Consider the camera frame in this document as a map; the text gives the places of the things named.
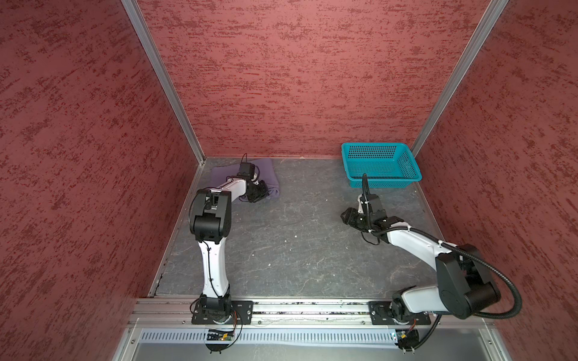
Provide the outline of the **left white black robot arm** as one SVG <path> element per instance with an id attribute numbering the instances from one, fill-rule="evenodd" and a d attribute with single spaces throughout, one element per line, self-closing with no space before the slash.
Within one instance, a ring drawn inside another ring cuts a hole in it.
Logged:
<path id="1" fill-rule="evenodd" d="M 213 323 L 226 324 L 233 317 L 225 265 L 226 240 L 233 222 L 232 204 L 238 199 L 259 202 L 268 193 L 264 180 L 231 177 L 219 187 L 198 190 L 192 201 L 189 227 L 202 253 L 204 277 L 197 304 Z"/>

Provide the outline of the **teal plastic basket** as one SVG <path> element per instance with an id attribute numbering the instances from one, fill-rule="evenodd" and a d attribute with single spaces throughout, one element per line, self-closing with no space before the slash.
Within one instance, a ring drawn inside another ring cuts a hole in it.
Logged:
<path id="1" fill-rule="evenodd" d="M 341 155 L 352 188 L 362 188 L 364 175 L 370 188 L 403 189 L 422 180 L 411 150 L 403 143 L 344 143 Z"/>

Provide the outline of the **purple trousers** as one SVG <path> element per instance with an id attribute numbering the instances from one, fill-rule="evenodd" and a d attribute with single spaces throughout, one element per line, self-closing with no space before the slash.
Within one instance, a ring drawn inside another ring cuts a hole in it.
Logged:
<path id="1" fill-rule="evenodd" d="M 270 158 L 250 160 L 260 169 L 259 180 L 263 180 L 268 187 L 268 199 L 277 199 L 280 197 L 280 185 L 276 177 L 273 161 Z M 215 167 L 210 173 L 210 187 L 217 187 L 227 181 L 228 177 L 236 176 L 239 173 L 240 164 Z"/>

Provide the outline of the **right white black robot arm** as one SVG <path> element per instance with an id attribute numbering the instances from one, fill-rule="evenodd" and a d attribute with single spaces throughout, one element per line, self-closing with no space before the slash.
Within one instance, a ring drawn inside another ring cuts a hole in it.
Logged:
<path id="1" fill-rule="evenodd" d="M 436 284 L 407 287 L 392 296 L 388 316 L 397 322 L 409 323 L 423 312 L 466 319 L 501 300 L 492 271 L 471 258 L 480 255 L 473 246 L 447 244 L 395 216 L 370 224 L 368 215 L 348 208 L 340 217 L 347 226 L 411 253 L 436 272 Z"/>

